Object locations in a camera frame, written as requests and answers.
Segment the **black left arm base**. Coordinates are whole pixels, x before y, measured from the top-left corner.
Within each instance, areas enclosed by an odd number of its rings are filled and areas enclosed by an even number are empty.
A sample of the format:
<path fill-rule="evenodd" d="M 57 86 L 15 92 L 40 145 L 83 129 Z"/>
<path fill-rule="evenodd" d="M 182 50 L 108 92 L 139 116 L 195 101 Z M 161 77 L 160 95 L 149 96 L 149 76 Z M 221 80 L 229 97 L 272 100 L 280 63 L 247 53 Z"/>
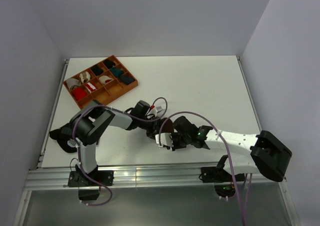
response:
<path fill-rule="evenodd" d="M 70 172 L 67 186 L 79 188 L 79 200 L 92 202 L 98 199 L 102 188 L 101 184 L 111 186 L 113 179 L 113 170 L 95 170 L 85 176 L 79 168 L 76 168 Z"/>

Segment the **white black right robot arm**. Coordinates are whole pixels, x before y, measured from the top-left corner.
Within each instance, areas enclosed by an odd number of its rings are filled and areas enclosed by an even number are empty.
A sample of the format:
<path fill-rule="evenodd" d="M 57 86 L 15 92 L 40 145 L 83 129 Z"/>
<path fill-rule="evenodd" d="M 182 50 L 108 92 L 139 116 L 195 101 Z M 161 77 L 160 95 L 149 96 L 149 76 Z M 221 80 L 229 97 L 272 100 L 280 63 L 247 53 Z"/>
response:
<path fill-rule="evenodd" d="M 171 151 L 192 145 L 199 149 L 224 150 L 225 154 L 210 172 L 214 182 L 243 180 L 247 174 L 260 173 L 281 182 L 292 157 L 291 150 L 269 131 L 240 134 L 215 130 L 212 126 L 197 127 L 185 116 L 173 122 L 172 132 L 163 132 L 161 145 Z"/>

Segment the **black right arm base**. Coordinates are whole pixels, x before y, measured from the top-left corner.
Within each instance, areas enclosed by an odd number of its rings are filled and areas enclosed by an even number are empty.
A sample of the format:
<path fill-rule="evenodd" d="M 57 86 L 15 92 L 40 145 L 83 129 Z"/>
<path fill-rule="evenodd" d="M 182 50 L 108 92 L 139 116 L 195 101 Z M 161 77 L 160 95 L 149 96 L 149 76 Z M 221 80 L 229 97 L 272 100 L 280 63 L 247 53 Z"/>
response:
<path fill-rule="evenodd" d="M 218 196 L 227 198 L 235 196 L 235 185 L 231 174 L 218 167 L 202 167 L 199 179 L 202 183 L 214 183 Z"/>

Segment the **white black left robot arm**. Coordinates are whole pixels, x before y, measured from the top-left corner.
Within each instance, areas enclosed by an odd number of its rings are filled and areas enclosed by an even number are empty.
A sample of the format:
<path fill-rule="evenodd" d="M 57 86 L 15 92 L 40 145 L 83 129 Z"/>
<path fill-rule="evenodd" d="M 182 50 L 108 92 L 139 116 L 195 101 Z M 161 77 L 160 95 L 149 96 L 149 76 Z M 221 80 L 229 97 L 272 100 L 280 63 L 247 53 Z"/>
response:
<path fill-rule="evenodd" d="M 133 108 L 121 111 L 93 100 L 70 120 L 78 155 L 75 170 L 81 182 L 85 185 L 98 185 L 104 180 L 99 175 L 96 147 L 108 127 L 126 131 L 141 128 L 148 137 L 154 139 L 160 128 L 161 118 L 157 115 L 148 116 L 152 108 L 150 104 L 140 100 Z"/>

